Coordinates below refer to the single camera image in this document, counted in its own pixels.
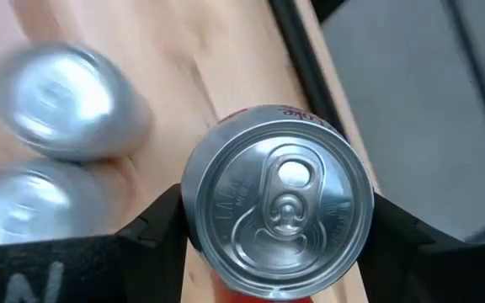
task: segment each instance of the wooden surface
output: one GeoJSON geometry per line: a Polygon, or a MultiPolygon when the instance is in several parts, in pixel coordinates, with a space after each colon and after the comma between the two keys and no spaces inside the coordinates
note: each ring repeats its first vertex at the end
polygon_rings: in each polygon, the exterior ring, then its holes
{"type": "MultiPolygon", "coordinates": [[[[297,4],[333,94],[343,96],[309,2],[297,4]]],[[[106,55],[152,110],[145,146],[115,161],[131,199],[114,228],[180,181],[190,152],[219,118],[258,104],[305,107],[264,0],[0,0],[0,58],[42,40],[77,42],[106,55]]],[[[340,112],[349,115],[349,106],[340,112]]],[[[361,142],[355,148],[364,150],[361,142]]],[[[0,167],[33,156],[0,124],[0,167]]],[[[189,245],[182,302],[214,302],[210,273],[189,245]]],[[[313,299],[366,301],[358,267],[313,299]]]]}

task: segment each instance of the silver can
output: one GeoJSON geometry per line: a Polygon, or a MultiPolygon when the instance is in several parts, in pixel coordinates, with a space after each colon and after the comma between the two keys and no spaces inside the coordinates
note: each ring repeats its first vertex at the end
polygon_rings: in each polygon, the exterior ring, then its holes
{"type": "Polygon", "coordinates": [[[62,43],[19,50],[3,61],[0,116],[36,151],[72,161],[126,154],[149,129],[148,107],[114,64],[62,43]]]}
{"type": "Polygon", "coordinates": [[[127,188],[118,170],[37,159],[0,171],[0,245],[113,231],[127,188]]]}
{"type": "Polygon", "coordinates": [[[271,300],[340,279],[364,246],[374,207],[344,138],[288,106],[223,120],[194,149],[181,187],[195,248],[229,288],[271,300]]]}

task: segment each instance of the soda can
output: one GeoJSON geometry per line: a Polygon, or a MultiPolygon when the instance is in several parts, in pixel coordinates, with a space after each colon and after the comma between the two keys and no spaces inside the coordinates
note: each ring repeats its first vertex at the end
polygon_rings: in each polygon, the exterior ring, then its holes
{"type": "Polygon", "coordinates": [[[110,165],[50,159],[0,170],[0,245],[107,234],[129,188],[110,165]]]}
{"type": "Polygon", "coordinates": [[[214,127],[181,190],[190,238],[230,289],[269,300],[340,279],[370,229],[373,190],[348,142],[302,109],[258,106],[214,127]]]}
{"type": "Polygon", "coordinates": [[[63,43],[15,51],[0,66],[0,116],[21,141],[54,158],[87,161],[137,148],[149,108],[119,68],[63,43]]]}

